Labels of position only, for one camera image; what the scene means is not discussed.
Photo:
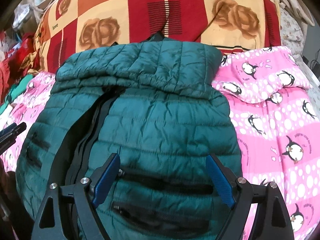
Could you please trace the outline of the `dark green puffer jacket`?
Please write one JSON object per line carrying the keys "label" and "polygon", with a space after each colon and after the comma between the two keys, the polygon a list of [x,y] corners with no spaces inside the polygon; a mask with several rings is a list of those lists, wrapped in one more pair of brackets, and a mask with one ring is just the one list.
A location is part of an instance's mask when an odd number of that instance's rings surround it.
{"label": "dark green puffer jacket", "polygon": [[97,213],[111,239],[215,239],[229,213],[206,171],[215,154],[241,174],[230,107],[212,87],[221,51],[169,38],[70,56],[17,161],[17,191],[35,218],[50,169],[61,183],[121,161]]}

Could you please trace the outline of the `green garment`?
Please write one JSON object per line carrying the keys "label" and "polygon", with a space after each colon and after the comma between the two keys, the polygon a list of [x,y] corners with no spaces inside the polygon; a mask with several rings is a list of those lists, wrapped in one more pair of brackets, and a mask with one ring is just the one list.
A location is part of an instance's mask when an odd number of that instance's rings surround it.
{"label": "green garment", "polygon": [[26,91],[27,85],[31,79],[33,79],[32,74],[26,75],[24,78],[20,80],[19,83],[15,83],[9,89],[7,94],[5,95],[4,102],[1,104],[0,114],[2,114],[7,106],[11,104],[19,95],[23,94]]}

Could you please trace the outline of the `red and gold cloth pile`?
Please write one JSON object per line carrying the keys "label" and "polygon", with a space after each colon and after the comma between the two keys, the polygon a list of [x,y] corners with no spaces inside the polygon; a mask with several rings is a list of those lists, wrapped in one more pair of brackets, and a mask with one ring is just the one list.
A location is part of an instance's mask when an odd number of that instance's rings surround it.
{"label": "red and gold cloth pile", "polygon": [[34,33],[24,34],[20,48],[10,52],[1,62],[1,104],[13,84],[27,74],[41,71],[40,58],[34,49]]}

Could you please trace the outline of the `pink penguin print quilt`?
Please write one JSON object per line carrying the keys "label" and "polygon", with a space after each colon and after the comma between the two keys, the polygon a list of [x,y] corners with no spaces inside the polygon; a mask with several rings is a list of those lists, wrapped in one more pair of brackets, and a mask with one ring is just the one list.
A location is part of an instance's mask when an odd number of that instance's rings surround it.
{"label": "pink penguin print quilt", "polygon": [[[29,129],[50,98],[55,76],[40,74],[44,91],[27,121]],[[286,47],[222,55],[212,87],[229,103],[241,152],[241,174],[252,183],[276,182],[288,207],[295,239],[307,239],[319,223],[319,117],[307,91],[310,83]],[[3,155],[16,173],[23,146]]]}

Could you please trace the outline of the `red orange rose blanket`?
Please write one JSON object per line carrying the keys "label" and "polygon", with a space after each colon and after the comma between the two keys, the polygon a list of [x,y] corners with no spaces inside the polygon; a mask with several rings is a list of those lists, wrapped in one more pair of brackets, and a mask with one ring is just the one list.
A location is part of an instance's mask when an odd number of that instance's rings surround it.
{"label": "red orange rose blanket", "polygon": [[155,33],[223,53],[278,46],[277,0],[55,0],[35,34],[36,65],[51,73],[74,53]]}

